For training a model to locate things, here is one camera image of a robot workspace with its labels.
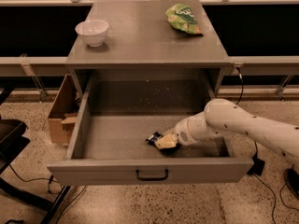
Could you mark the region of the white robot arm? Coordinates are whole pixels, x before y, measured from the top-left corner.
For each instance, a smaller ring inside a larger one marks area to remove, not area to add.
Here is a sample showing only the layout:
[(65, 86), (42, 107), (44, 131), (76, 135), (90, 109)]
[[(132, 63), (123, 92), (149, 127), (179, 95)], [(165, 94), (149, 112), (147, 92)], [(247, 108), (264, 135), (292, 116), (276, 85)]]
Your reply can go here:
[(152, 143), (160, 150), (189, 146), (228, 133), (239, 133), (267, 147), (292, 164), (299, 163), (299, 128), (288, 123), (253, 115), (226, 100), (209, 101), (204, 111), (178, 122)]

